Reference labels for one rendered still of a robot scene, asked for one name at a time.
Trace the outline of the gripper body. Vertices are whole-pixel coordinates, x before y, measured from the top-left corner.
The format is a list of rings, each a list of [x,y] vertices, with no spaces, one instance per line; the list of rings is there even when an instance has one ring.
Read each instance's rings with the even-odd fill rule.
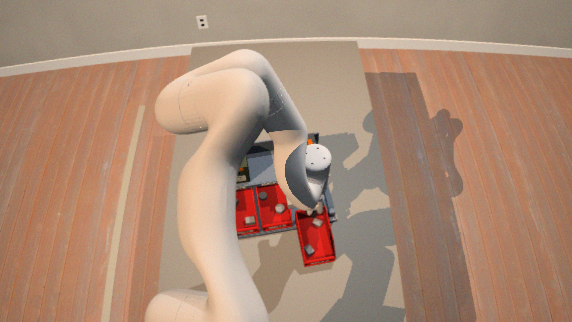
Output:
[[[321,214],[323,212],[323,195],[321,195],[321,198],[320,198],[317,206],[313,210],[316,210],[318,214]],[[307,214],[310,216],[312,214],[313,210],[307,211]]]

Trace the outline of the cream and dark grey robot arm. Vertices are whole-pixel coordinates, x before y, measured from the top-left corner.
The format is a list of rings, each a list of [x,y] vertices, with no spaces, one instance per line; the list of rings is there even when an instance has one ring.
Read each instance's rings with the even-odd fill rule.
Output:
[[[270,322],[237,237],[240,166],[264,128],[274,143],[275,175],[288,209],[309,211],[327,189],[329,150],[307,145],[306,124],[278,76],[248,49],[172,81],[156,99],[155,116],[173,134],[208,131],[177,188],[180,241],[207,292],[162,291],[150,301],[144,321]]]

